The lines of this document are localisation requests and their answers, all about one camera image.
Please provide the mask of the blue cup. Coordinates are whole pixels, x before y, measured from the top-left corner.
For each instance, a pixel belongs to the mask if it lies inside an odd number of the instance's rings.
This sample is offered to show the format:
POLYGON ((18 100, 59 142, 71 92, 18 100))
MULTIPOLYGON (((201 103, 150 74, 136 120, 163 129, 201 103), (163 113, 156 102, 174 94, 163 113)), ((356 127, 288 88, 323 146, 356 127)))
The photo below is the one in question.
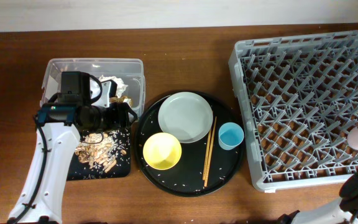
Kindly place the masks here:
POLYGON ((244 140, 244 131, 237 123, 224 123, 218 131, 218 143, 224 150, 232 150, 244 140))

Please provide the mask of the gold foil wrapper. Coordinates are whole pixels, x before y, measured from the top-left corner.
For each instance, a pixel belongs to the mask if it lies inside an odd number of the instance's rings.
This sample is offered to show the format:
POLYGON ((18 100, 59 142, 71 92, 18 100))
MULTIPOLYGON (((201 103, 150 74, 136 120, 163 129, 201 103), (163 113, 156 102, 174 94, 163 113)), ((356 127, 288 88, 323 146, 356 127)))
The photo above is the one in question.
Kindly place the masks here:
POLYGON ((114 96, 109 99, 109 102, 110 103, 127 103, 130 107, 132 107, 132 105, 133 105, 132 99, 129 98, 128 96, 121 96, 121 97, 114 96))

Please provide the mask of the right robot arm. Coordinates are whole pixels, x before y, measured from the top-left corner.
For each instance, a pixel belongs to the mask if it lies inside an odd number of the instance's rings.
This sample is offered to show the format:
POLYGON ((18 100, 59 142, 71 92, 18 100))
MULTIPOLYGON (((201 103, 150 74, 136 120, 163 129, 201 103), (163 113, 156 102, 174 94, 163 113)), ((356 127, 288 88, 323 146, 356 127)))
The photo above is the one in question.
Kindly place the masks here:
MULTIPOLYGON (((347 143, 352 149, 358 150, 358 127, 349 132, 347 143)), ((358 223, 358 172, 343 184, 336 200, 314 210, 284 214, 277 223, 358 223)))

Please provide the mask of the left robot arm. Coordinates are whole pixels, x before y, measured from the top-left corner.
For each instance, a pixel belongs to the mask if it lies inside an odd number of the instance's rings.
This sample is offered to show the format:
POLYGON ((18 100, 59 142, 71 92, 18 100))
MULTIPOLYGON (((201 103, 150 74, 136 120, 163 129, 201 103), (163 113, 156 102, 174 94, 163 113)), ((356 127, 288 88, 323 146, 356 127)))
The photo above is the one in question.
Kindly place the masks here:
POLYGON ((126 102, 110 103, 116 84, 89 73, 62 72, 60 91, 34 116, 37 141, 29 173, 8 223, 61 223, 62 199, 75 150, 91 134, 106 138, 138 116, 126 102))

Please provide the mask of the white napkin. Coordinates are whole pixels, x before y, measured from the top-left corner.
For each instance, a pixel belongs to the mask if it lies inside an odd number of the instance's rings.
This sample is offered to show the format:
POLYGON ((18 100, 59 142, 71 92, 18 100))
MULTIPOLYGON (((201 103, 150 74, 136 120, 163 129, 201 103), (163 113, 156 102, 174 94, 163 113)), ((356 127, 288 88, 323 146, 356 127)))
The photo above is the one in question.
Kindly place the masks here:
MULTIPOLYGON (((109 97, 118 97, 120 98, 122 94, 125 92, 128 85, 126 85, 121 78, 112 76, 112 77, 105 77, 101 75, 98 80, 103 83, 106 81, 113 81, 116 84, 116 87, 113 87, 110 91, 109 97)), ((100 87, 99 85, 93 80, 90 79, 90 91, 91 91, 91 98, 95 98, 100 93, 100 87)))

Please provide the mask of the yellow bowl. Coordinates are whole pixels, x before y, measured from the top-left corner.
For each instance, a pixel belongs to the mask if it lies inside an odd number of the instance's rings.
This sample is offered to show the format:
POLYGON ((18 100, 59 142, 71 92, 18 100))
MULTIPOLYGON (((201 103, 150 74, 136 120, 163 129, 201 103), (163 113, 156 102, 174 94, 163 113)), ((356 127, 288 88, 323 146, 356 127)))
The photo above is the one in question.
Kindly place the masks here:
POLYGON ((168 170, 178 164, 182 148, 175 136, 156 133, 146 140, 142 153, 148 166, 157 170, 168 170))

